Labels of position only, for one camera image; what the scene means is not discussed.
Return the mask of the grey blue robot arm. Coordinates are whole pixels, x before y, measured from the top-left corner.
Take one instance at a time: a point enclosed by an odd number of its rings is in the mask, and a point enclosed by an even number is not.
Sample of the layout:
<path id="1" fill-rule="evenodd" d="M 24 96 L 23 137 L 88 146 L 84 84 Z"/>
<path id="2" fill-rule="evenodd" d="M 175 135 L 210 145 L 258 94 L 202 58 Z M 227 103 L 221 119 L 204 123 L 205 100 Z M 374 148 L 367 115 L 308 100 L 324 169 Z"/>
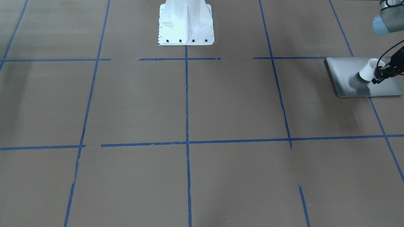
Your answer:
<path id="1" fill-rule="evenodd" d="M 373 31 L 375 34 L 389 34 L 404 30 L 404 1 L 403 0 L 380 0 L 380 13 L 373 18 Z M 381 65 L 381 59 L 393 48 L 402 44 L 403 41 L 392 46 L 379 57 L 374 71 L 373 84 L 379 84 L 385 79 L 395 76 L 402 76 L 404 70 L 403 47 L 397 50 L 390 58 L 390 61 Z"/>

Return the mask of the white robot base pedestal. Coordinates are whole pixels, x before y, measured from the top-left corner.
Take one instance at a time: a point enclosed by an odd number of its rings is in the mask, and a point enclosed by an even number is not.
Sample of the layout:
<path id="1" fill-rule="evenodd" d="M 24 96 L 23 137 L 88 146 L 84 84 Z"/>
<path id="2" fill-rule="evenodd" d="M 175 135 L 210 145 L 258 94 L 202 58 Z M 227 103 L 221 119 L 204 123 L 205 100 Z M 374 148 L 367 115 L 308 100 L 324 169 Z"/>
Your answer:
<path id="1" fill-rule="evenodd" d="M 158 45 L 213 45 L 212 7 L 205 0 L 167 0 L 159 7 Z"/>

